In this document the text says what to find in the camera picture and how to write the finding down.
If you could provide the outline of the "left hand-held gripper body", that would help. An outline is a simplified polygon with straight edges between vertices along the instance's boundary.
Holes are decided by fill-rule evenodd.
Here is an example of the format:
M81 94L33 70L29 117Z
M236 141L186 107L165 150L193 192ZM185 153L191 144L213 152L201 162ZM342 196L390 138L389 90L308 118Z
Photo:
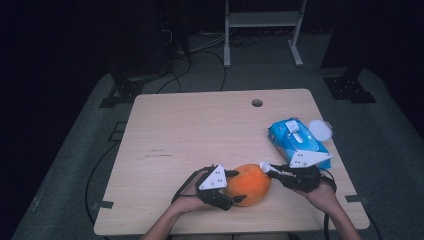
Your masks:
M196 182L197 197L205 204L224 211L229 210L234 201L221 190L227 186L226 171L222 165L201 169L202 175Z

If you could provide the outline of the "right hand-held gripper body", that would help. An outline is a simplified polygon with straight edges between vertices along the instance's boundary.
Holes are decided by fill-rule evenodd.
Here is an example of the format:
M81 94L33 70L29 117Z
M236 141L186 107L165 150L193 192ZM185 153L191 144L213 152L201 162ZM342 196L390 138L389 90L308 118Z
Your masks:
M290 163L287 164L289 171L279 171L280 174L287 176L282 185L292 190L308 193L316 189L321 182L327 182L336 192L337 185L334 178L324 176L319 167L320 163L330 160L331 157L331 153L306 150L296 151Z

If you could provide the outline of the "white wet wipe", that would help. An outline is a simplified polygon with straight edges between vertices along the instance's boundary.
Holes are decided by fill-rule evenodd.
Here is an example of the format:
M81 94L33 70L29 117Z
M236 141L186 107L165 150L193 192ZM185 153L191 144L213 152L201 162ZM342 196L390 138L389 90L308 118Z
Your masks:
M276 168L272 167L271 164L269 162L266 162L266 161L261 161L259 163L259 167L264 173L269 173L269 172L278 173L278 170Z

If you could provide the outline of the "orange round fruit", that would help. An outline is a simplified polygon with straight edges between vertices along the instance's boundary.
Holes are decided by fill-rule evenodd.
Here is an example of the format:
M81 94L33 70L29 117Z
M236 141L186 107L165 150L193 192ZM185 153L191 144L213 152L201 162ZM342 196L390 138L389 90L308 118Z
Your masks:
M245 164L236 168L237 176L227 179L227 187L224 194L234 198L245 196L237 203L237 206L249 207L261 202L267 195L271 179L262 171L257 164Z

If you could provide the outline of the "blue wet wipe pack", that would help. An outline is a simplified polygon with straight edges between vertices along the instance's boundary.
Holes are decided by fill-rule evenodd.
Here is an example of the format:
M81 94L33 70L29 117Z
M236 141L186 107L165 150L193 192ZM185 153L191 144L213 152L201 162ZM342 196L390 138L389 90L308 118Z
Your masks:
M289 164L293 154L299 150L330 153L323 145L332 138L333 132L323 120L312 120L305 125L298 118L289 118L273 123L268 129L268 138ZM330 169L331 159L319 164Z

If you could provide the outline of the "person's left hand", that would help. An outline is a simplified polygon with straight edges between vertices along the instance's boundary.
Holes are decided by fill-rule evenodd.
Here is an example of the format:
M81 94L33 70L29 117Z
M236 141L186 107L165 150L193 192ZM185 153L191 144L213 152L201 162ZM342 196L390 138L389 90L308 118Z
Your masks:
M183 214L210 208L210 205L204 203L197 196L196 182L203 175L204 173L201 172L195 177L189 178L187 183L184 184L184 187L179 190L179 197L170 206L175 206Z

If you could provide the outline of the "person's right hand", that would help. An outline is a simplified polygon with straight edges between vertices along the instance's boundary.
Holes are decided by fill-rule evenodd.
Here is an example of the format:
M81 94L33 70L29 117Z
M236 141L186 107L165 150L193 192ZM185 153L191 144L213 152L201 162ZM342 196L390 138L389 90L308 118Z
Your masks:
M335 215L341 209L332 186L326 182L321 182L311 192L306 193L296 190L296 193L306 198L315 208L329 216Z

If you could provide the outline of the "black tape strip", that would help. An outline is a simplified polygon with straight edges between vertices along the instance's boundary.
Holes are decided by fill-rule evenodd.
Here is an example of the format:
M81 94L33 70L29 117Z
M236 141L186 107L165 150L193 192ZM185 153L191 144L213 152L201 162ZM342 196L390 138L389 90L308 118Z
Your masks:
M92 204L91 209L93 210L100 210L101 208L112 209L113 205L114 205L114 202L111 202L111 201L99 201L99 202L94 202Z
M360 202L362 204L369 204L369 200L366 197L361 197L359 195L346 195L345 199L348 203Z

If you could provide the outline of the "black stand base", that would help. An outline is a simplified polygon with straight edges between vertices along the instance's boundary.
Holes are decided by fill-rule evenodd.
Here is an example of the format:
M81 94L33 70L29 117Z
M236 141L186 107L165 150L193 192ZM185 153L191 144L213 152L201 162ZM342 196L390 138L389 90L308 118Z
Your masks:
M342 76L325 77L324 82L335 100L349 100L353 104L375 103L373 95L364 89L358 78L363 67L349 66Z
M125 75L114 73L111 75L113 86L107 97L103 98L100 108L112 108L117 104L133 103L141 94L144 83L131 81Z

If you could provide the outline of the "black floor tape outline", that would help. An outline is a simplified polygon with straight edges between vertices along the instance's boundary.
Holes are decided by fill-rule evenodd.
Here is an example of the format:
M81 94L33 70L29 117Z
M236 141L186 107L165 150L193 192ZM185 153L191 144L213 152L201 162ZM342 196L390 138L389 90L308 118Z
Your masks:
M117 121L109 135L109 142L120 142L124 136L127 123L125 121Z

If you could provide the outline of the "white metal stand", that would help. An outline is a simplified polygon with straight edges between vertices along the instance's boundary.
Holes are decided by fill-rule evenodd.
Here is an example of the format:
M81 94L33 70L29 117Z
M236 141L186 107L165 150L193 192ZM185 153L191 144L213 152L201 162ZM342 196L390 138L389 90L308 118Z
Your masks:
M297 67L303 66L303 61L297 48L297 42L308 0L301 0L297 11L279 12L240 12L230 11L230 0L225 0L223 65L231 66L230 30L235 28L293 27L294 33L288 40L288 46Z

